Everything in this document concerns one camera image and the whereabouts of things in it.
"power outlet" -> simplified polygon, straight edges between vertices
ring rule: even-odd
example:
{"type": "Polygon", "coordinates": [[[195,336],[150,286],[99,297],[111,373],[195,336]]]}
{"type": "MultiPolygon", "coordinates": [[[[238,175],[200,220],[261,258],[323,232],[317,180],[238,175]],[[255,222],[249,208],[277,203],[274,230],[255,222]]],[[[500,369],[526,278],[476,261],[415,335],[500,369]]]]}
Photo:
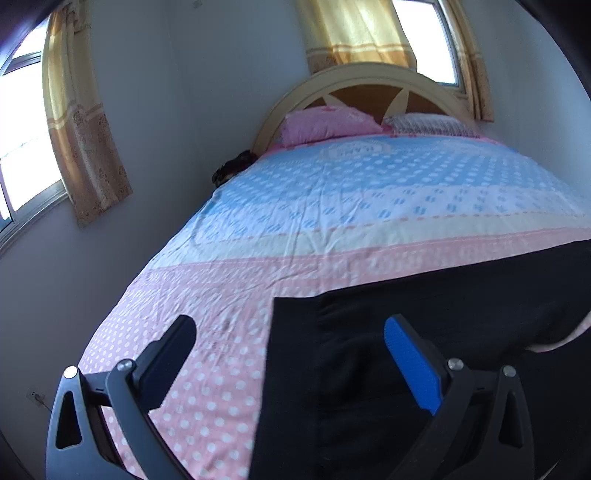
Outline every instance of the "power outlet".
{"type": "Polygon", "coordinates": [[[45,394],[41,393],[37,388],[30,387],[27,390],[27,398],[32,401],[37,407],[41,408],[46,405],[45,394]]]}

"black garment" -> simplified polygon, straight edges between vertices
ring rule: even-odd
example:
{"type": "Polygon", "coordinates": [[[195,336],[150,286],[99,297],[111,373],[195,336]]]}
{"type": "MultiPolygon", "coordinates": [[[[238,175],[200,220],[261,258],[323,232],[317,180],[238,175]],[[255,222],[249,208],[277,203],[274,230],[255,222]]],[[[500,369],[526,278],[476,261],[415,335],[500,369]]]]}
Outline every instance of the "black garment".
{"type": "Polygon", "coordinates": [[[552,353],[522,349],[565,338],[591,310],[590,286],[587,241],[276,299],[249,478],[380,480],[394,470],[430,419],[384,344],[394,313],[446,358],[518,368],[544,473],[591,420],[591,333],[552,353]]]}

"bedspread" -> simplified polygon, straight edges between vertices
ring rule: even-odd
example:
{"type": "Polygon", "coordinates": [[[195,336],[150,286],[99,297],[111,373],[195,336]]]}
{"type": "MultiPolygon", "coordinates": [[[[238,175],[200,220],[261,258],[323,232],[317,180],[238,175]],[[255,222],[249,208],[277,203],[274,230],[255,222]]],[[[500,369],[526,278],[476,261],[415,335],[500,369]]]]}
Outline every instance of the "bedspread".
{"type": "Polygon", "coordinates": [[[482,140],[373,135],[276,151],[217,189],[149,262],[80,367],[136,358],[179,314],[193,317],[193,352],[150,416],[195,478],[246,478],[274,297],[587,240],[589,211],[533,160],[482,140]]]}

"headboard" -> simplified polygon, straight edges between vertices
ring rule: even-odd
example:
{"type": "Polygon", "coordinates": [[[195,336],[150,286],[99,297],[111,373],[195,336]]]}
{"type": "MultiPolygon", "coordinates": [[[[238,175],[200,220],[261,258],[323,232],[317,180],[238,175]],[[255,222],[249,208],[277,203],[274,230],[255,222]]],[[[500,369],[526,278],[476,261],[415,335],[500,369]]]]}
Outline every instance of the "headboard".
{"type": "Polygon", "coordinates": [[[427,77],[386,63],[349,63],[322,70],[287,93],[263,123],[252,151],[257,155],[266,152],[286,114],[320,105],[352,106],[379,124],[388,115],[442,113],[478,130],[459,100],[427,77]]]}

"blue rubber pad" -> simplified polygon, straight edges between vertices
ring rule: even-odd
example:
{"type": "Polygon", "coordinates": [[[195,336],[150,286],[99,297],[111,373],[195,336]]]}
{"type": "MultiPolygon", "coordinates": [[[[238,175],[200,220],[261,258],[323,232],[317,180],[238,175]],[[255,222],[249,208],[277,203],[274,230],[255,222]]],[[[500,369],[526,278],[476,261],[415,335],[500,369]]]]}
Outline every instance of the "blue rubber pad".
{"type": "Polygon", "coordinates": [[[435,415],[443,401],[441,381],[395,317],[386,320],[384,339],[418,406],[435,415]]]}

